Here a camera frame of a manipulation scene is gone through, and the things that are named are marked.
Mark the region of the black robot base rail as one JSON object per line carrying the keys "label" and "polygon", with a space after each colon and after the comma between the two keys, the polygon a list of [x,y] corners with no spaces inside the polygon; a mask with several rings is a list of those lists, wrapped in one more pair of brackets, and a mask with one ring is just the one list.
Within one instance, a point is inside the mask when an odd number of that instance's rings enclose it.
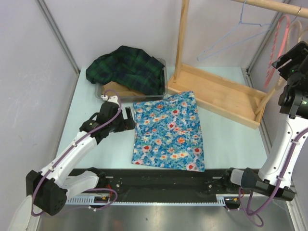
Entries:
{"label": "black robot base rail", "polygon": [[238,203],[238,186],[225,169],[190,172],[153,169],[104,169],[104,183],[68,201],[102,208],[112,205],[225,206]]}

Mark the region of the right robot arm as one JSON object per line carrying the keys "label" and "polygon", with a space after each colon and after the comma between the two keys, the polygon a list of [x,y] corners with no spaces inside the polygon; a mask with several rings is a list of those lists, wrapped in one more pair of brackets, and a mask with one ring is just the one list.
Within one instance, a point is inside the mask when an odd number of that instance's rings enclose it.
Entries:
{"label": "right robot arm", "polygon": [[269,157],[255,172],[230,169],[222,181],[227,193],[239,186],[270,198],[292,201],[295,193],[290,189],[292,172],[300,151],[308,139],[308,45],[298,42],[286,54],[272,63],[287,84],[279,97],[280,121]]}

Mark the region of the blue floral skirt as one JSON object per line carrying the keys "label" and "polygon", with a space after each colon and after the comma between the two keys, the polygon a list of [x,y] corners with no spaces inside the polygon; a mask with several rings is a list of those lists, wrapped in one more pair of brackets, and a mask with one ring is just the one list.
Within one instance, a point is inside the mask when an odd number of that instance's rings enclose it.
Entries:
{"label": "blue floral skirt", "polygon": [[193,91],[158,101],[134,103],[132,163],[203,172],[203,137]]}

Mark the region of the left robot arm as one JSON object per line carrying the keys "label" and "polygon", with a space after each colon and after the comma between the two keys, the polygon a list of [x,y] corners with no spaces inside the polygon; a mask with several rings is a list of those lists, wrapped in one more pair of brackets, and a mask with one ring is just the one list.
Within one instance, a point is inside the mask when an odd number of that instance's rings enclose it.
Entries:
{"label": "left robot arm", "polygon": [[106,174],[94,167],[69,178],[76,165],[110,133],[133,130],[130,107],[123,111],[120,103],[111,100],[101,105],[100,111],[86,120],[71,144],[42,170],[31,170],[26,176],[26,194],[42,212],[54,216],[66,201],[83,192],[106,190]]}

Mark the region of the beige wooden hanger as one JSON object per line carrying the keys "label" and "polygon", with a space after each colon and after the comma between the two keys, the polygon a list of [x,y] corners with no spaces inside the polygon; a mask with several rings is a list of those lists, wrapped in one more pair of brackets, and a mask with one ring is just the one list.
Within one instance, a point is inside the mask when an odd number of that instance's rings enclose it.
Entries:
{"label": "beige wooden hanger", "polygon": [[[290,50],[290,41],[291,41],[291,37],[294,35],[295,30],[297,30],[297,36],[296,38],[299,39],[300,38],[300,33],[302,31],[302,24],[299,20],[295,20],[290,28],[289,28],[289,32],[287,34],[287,39],[286,39],[286,43],[285,43],[285,48],[284,48],[284,52],[286,53],[287,51]],[[275,90],[279,90],[281,89],[281,87],[283,87],[283,85],[286,83],[286,81],[282,78],[279,77],[277,83],[275,84],[274,89]]]}

